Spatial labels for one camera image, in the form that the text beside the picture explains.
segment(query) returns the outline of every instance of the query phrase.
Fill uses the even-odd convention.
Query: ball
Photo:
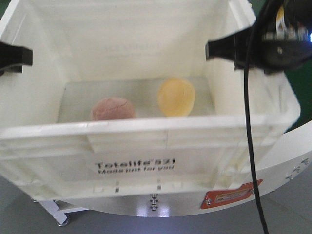
[[[99,101],[91,111],[92,120],[135,118],[136,112],[130,101],[121,97],[109,97]]]
[[[157,98],[165,116],[187,116],[194,107],[195,88],[185,79],[170,78],[161,85]]]

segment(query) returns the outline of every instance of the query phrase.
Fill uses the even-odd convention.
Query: orange warning label
[[[209,191],[206,193],[201,209],[223,206],[249,198],[253,193],[253,183],[243,184],[235,190]]]

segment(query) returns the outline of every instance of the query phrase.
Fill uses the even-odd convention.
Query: pink bath bomb
[[[109,97],[98,102],[91,112],[92,120],[135,118],[136,111],[130,101]]]

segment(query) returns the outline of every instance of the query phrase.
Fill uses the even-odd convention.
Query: yellow egg-shaped object
[[[194,86],[181,78],[170,78],[158,91],[158,106],[167,117],[187,116],[195,102]]]

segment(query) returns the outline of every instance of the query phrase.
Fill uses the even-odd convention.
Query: wire
[[[248,140],[248,150],[249,150],[249,160],[250,160],[250,167],[251,167],[251,173],[252,173],[252,179],[253,179],[253,190],[256,200],[256,205],[260,217],[260,221],[262,224],[262,228],[265,234],[269,234],[269,229],[263,214],[262,205],[261,205],[261,199],[259,195],[259,188],[258,188],[258,181],[257,181],[257,175],[256,175],[256,169],[255,169],[255,161],[254,161],[254,147],[253,147],[253,137],[252,137],[252,129],[251,129],[251,123],[250,123],[250,109],[249,109],[249,89],[248,89],[248,77],[249,77],[249,65],[250,65],[250,55],[253,47],[253,41],[255,37],[255,33],[258,28],[258,22],[259,19],[264,17],[265,10],[269,4],[269,1],[267,0],[263,7],[261,8],[261,11],[258,15],[258,18],[256,22],[253,24],[249,42],[247,46],[247,52],[246,52],[246,61],[245,61],[245,69],[244,69],[244,103],[245,103],[245,119],[246,119],[246,131],[247,131],[247,140]]]

